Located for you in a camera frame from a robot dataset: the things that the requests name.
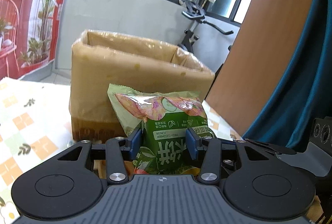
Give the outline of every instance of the brown wooden door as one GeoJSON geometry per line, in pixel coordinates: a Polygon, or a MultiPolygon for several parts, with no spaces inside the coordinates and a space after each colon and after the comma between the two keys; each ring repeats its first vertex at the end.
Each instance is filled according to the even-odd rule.
{"type": "Polygon", "coordinates": [[[240,135],[266,104],[303,30],[312,0],[252,0],[207,102],[240,135]]]}

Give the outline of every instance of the blue curtain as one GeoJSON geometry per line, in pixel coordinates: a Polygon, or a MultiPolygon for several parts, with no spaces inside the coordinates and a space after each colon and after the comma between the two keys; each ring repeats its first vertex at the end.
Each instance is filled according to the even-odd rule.
{"type": "Polygon", "coordinates": [[[243,138],[303,149],[313,119],[332,116],[331,25],[332,0],[313,0],[285,73],[243,138]]]}

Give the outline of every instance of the brown box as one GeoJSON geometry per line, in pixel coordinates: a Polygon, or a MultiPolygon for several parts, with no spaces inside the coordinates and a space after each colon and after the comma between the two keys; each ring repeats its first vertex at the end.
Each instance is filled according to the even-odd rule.
{"type": "Polygon", "coordinates": [[[69,110],[75,140],[124,136],[107,95],[109,84],[145,93],[200,91],[215,74],[193,54],[163,41],[86,30],[72,46],[69,110]]]}

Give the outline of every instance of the snack bag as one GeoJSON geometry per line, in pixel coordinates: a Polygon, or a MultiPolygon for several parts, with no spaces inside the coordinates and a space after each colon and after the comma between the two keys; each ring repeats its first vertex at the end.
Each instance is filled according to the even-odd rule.
{"type": "Polygon", "coordinates": [[[197,92],[141,93],[110,84],[108,96],[129,135],[142,122],[143,146],[137,154],[136,174],[198,174],[183,163],[187,127],[200,137],[213,136],[197,92]]]}

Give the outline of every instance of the gray wall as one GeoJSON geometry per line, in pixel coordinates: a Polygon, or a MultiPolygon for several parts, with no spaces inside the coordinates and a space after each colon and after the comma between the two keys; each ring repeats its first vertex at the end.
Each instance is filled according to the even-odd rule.
{"type": "MultiPolygon", "coordinates": [[[[183,8],[167,0],[65,0],[59,29],[56,69],[71,69],[71,45],[85,29],[114,31],[179,43],[183,31],[191,24],[181,15],[183,8]]],[[[233,43],[238,27],[213,19],[223,30],[234,34],[223,36],[208,25],[199,25],[194,44],[198,59],[216,71],[225,61],[228,46],[233,43]]]]}

